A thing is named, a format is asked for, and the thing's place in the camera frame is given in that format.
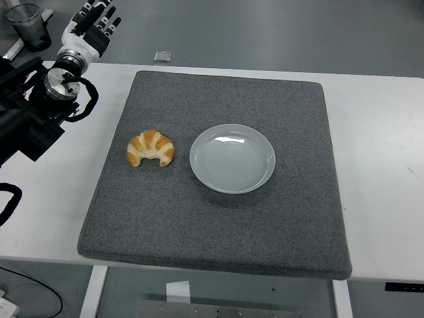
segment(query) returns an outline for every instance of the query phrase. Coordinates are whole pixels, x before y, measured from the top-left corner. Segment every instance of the gray pad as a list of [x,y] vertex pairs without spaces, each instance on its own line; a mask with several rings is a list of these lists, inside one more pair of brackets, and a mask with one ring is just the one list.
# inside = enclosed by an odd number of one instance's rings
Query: gray pad
[[[219,193],[191,170],[194,140],[225,123],[252,127],[274,147],[274,173],[257,190]],[[127,162],[129,141],[146,129],[173,141],[169,166]],[[348,278],[352,266],[321,85],[138,72],[78,252],[155,266]]]

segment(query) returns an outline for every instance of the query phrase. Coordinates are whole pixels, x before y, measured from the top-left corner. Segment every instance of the croissant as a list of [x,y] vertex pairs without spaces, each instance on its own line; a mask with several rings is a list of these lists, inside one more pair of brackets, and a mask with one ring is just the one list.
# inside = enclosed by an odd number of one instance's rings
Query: croissant
[[171,162],[174,151],[172,141],[152,129],[131,139],[127,147],[127,159],[133,167],[139,166],[143,158],[160,159],[159,165],[164,167]]

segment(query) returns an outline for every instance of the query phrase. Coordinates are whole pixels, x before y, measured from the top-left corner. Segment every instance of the white paper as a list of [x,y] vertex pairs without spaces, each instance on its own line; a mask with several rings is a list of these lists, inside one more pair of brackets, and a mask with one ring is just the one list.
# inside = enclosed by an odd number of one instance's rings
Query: white paper
[[4,298],[0,299],[0,318],[11,318],[19,312],[19,306]]
[[166,284],[166,301],[190,303],[190,284],[188,280]]

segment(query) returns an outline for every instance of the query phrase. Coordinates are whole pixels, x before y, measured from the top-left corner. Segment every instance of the black cable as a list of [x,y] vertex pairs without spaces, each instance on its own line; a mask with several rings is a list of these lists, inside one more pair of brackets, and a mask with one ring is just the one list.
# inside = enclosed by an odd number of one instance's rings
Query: black cable
[[53,288],[51,288],[51,287],[48,287],[46,284],[43,284],[42,282],[39,282],[38,280],[35,280],[34,278],[31,278],[31,277],[29,277],[29,276],[27,276],[27,275],[24,275],[24,274],[20,274],[20,273],[14,272],[14,271],[12,271],[12,270],[8,270],[7,268],[4,268],[4,267],[0,267],[0,270],[5,270],[6,272],[10,272],[10,273],[13,273],[13,274],[16,274],[16,275],[19,275],[19,276],[22,276],[22,277],[28,278],[29,280],[32,280],[33,282],[36,282],[36,283],[38,283],[38,284],[40,284],[40,285],[44,286],[44,287],[45,287],[45,288],[47,288],[48,290],[52,291],[52,292],[53,292],[56,296],[58,296],[58,298],[59,298],[59,300],[60,300],[60,309],[59,309],[59,311],[58,311],[57,313],[55,313],[53,316],[50,316],[49,318],[53,318],[53,317],[55,317],[55,316],[59,315],[59,314],[62,312],[62,308],[64,307],[64,302],[62,301],[62,297],[60,297],[59,293],[58,293],[56,290],[54,290],[54,289],[53,289]]
[[0,184],[0,191],[6,191],[13,194],[12,198],[6,204],[3,212],[0,212],[0,226],[2,226],[9,217],[11,217],[13,211],[18,206],[22,197],[22,190],[13,184]]
[[81,114],[74,115],[72,117],[68,117],[67,119],[65,119],[65,121],[69,123],[74,123],[90,115],[91,111],[94,109],[95,104],[99,100],[99,93],[97,92],[95,86],[88,79],[85,79],[79,76],[73,76],[72,74],[69,74],[69,73],[65,73],[63,77],[65,79],[62,82],[63,84],[72,83],[72,82],[80,82],[81,84],[84,84],[85,88],[87,89],[88,95],[91,97],[91,99],[85,106],[84,111]]

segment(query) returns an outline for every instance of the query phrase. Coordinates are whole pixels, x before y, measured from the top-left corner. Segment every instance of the white plate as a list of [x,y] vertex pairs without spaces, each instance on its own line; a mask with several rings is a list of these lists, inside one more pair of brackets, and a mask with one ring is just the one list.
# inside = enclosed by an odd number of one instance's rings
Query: white plate
[[268,181],[276,165],[272,145],[260,132],[226,124],[201,133],[190,150],[194,174],[223,193],[246,193]]

